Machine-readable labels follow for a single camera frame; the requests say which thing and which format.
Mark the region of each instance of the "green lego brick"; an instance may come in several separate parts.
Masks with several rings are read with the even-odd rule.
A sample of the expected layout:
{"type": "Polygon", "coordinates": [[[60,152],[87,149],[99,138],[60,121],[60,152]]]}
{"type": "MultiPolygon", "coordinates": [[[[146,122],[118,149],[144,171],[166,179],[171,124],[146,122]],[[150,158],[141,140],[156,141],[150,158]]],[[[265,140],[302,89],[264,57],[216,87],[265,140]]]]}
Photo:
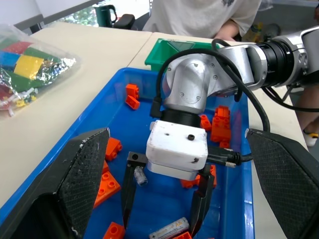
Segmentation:
{"type": "Polygon", "coordinates": [[[35,57],[43,58],[45,60],[50,60],[50,61],[53,61],[54,63],[61,63],[60,58],[47,54],[43,51],[39,51],[33,47],[28,47],[23,54],[27,56],[35,56],[35,57]]]}

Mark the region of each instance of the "aa battery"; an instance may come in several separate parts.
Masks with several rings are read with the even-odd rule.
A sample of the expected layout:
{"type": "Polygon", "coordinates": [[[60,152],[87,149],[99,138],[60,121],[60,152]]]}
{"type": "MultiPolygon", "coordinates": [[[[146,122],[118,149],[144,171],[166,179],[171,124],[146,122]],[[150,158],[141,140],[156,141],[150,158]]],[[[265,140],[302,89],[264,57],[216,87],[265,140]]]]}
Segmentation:
{"type": "Polygon", "coordinates": [[[186,218],[181,218],[166,227],[159,229],[158,231],[149,235],[150,239],[170,239],[174,236],[181,234],[188,230],[189,223],[186,218]]]}

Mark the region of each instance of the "orange lego brick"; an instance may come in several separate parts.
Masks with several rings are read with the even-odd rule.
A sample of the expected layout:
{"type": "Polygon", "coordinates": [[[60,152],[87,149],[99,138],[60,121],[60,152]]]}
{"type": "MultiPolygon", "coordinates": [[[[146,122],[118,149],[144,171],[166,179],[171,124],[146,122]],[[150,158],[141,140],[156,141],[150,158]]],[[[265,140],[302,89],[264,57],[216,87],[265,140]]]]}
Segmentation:
{"type": "Polygon", "coordinates": [[[183,188],[192,188],[194,186],[193,181],[188,181],[184,179],[180,179],[180,183],[183,188]]]}
{"type": "Polygon", "coordinates": [[[123,239],[125,234],[124,226],[111,222],[103,239],[123,239]]]}
{"type": "Polygon", "coordinates": [[[218,106],[215,110],[215,116],[229,119],[230,110],[227,106],[218,106]]]}
{"type": "Polygon", "coordinates": [[[191,239],[191,236],[190,236],[189,232],[185,232],[182,235],[179,235],[173,239],[191,239]]]}
{"type": "Polygon", "coordinates": [[[108,166],[107,162],[104,161],[102,174],[106,173],[106,172],[109,172],[109,166],[108,166]]]}
{"type": "Polygon", "coordinates": [[[128,104],[133,110],[137,110],[140,107],[140,102],[132,96],[127,96],[125,103],[128,104]]]}
{"type": "Polygon", "coordinates": [[[115,178],[111,175],[110,172],[106,172],[102,174],[102,179],[100,183],[100,188],[98,195],[95,199],[94,208],[100,205],[102,202],[119,192],[121,186],[115,180],[115,178]]]}
{"type": "Polygon", "coordinates": [[[206,131],[211,130],[211,123],[207,117],[207,115],[201,115],[200,116],[200,127],[203,128],[206,131]]]}
{"type": "Polygon", "coordinates": [[[221,118],[218,116],[213,117],[213,126],[222,127],[222,128],[230,128],[230,121],[228,118],[221,118]]]}
{"type": "MultiPolygon", "coordinates": [[[[213,182],[213,187],[215,188],[217,186],[217,176],[216,176],[216,166],[215,165],[211,165],[210,166],[210,173],[211,175],[214,176],[214,182],[213,182]]],[[[199,185],[199,180],[200,180],[200,175],[197,175],[196,179],[198,181],[196,181],[197,186],[199,185]]]]}
{"type": "Polygon", "coordinates": [[[199,180],[200,180],[200,175],[197,175],[195,180],[188,181],[188,180],[180,179],[180,183],[183,188],[192,188],[193,186],[199,184],[199,180]]]}
{"type": "Polygon", "coordinates": [[[230,148],[230,143],[229,142],[226,142],[226,141],[221,141],[219,143],[219,147],[220,148],[230,148]]]}
{"type": "Polygon", "coordinates": [[[115,159],[122,148],[123,146],[118,139],[110,137],[105,151],[105,159],[108,161],[115,159]]]}
{"type": "Polygon", "coordinates": [[[213,124],[211,128],[210,140],[213,142],[226,141],[230,142],[231,139],[231,130],[229,128],[218,127],[213,124]]]}
{"type": "Polygon", "coordinates": [[[211,165],[210,166],[210,173],[211,175],[213,175],[214,178],[214,183],[213,183],[213,187],[216,188],[217,186],[217,175],[216,175],[216,166],[215,165],[211,165]]]}
{"type": "Polygon", "coordinates": [[[135,84],[127,84],[126,85],[126,94],[128,96],[132,96],[135,99],[138,99],[140,97],[138,86],[135,84]]]}

